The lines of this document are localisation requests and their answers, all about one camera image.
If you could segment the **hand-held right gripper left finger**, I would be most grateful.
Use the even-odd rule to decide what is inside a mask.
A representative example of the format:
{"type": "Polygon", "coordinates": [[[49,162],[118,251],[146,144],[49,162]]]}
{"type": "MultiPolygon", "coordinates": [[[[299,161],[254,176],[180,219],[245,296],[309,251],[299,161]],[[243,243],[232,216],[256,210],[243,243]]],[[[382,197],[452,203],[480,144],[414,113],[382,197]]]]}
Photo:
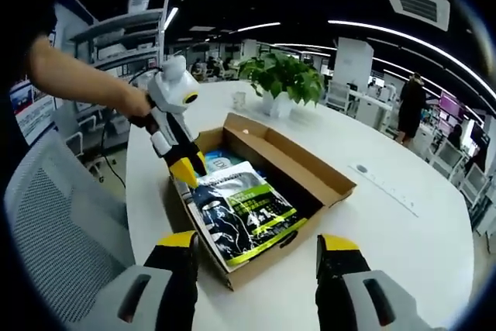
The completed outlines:
{"type": "Polygon", "coordinates": [[[191,330],[198,300],[198,238],[189,230],[160,239],[143,266],[100,290],[73,330],[191,330]]]}

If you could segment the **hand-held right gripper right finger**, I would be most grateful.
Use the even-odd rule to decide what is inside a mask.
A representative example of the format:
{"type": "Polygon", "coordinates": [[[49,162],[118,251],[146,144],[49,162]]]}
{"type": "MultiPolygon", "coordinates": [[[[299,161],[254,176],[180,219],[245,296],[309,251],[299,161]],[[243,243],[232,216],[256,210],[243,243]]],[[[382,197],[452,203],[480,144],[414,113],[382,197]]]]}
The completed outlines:
{"type": "Polygon", "coordinates": [[[340,236],[317,238],[315,303],[321,330],[432,330],[415,298],[383,271],[370,269],[360,248],[340,236]]]}

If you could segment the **person's left hand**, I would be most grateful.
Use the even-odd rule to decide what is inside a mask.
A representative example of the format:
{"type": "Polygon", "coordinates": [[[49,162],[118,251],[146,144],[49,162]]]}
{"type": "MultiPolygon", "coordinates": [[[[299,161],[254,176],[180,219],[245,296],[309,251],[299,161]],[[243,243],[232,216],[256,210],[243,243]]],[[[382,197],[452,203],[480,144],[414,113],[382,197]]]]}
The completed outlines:
{"type": "Polygon", "coordinates": [[[150,104],[150,97],[139,88],[131,87],[125,96],[125,116],[135,126],[139,128],[154,128],[150,104]]]}

